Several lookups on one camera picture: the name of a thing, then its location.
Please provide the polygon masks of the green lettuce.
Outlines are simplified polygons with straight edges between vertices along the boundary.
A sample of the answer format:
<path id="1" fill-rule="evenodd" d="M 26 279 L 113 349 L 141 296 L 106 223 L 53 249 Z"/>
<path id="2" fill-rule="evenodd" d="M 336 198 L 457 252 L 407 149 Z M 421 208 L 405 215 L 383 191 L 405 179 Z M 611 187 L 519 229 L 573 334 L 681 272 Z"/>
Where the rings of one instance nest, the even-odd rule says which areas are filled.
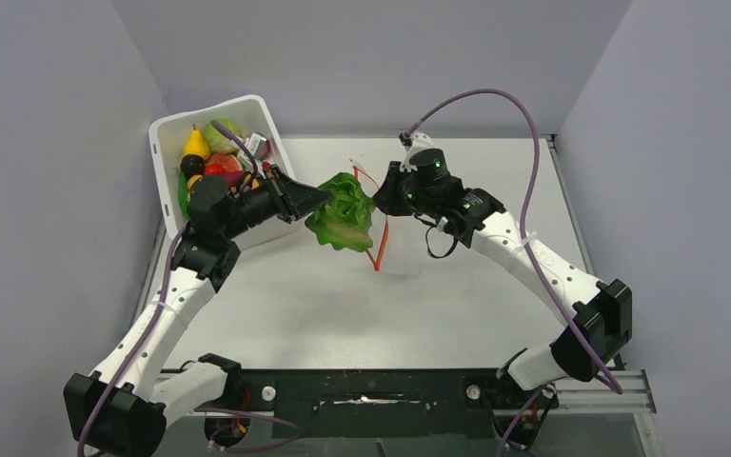
<path id="1" fill-rule="evenodd" d="M 332 199 L 305 219 L 305 227 L 317 242 L 335 250 L 364 252 L 373 247 L 373 200 L 365 194 L 360 181 L 351 173 L 339 172 L 319 186 Z"/>

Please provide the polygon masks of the clear orange zip bag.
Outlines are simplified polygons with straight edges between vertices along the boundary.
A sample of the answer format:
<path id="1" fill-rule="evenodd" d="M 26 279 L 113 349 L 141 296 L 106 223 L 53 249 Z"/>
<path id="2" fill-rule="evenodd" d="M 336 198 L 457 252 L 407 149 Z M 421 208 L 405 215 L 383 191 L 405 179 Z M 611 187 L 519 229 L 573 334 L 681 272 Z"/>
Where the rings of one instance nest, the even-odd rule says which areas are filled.
<path id="1" fill-rule="evenodd" d="M 372 247 L 365 255 L 372 269 L 383 276 L 416 278 L 421 273 L 422 249 L 418 246 L 413 220 L 388 216 L 375 208 L 369 236 Z"/>

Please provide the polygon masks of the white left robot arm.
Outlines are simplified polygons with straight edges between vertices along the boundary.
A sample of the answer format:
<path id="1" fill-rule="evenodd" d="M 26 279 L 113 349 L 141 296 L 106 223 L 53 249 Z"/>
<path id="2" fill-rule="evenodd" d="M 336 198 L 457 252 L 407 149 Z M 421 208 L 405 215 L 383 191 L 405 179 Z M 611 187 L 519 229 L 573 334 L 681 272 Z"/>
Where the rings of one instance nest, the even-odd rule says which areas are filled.
<path id="1" fill-rule="evenodd" d="M 159 375 L 191 321 L 222 288 L 241 251 L 235 240 L 271 218 L 300 221 L 331 192 L 267 169 L 255 189 L 233 191 L 208 175 L 190 190 L 189 220 L 168 250 L 158 293 L 115 349 L 89 374 L 73 374 L 64 400 L 76 453 L 150 456 L 167 428 L 235 391 L 237 363 L 207 354 L 166 381 Z"/>

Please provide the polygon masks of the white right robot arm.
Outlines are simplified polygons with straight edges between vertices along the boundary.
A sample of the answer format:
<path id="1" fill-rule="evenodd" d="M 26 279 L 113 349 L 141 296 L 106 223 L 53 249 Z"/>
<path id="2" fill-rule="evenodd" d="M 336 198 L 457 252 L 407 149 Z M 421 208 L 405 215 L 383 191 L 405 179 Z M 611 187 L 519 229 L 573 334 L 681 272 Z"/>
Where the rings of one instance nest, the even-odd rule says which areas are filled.
<path id="1" fill-rule="evenodd" d="M 430 227 L 504 268 L 563 324 L 551 343 L 525 348 L 503 366 L 497 391 L 507 405 L 521 406 L 536 387 L 562 378 L 595 379 L 630 341 L 631 289 L 582 271 L 524 231 L 502 202 L 452 175 L 441 149 L 390 162 L 374 201 L 389 216 L 429 218 Z"/>

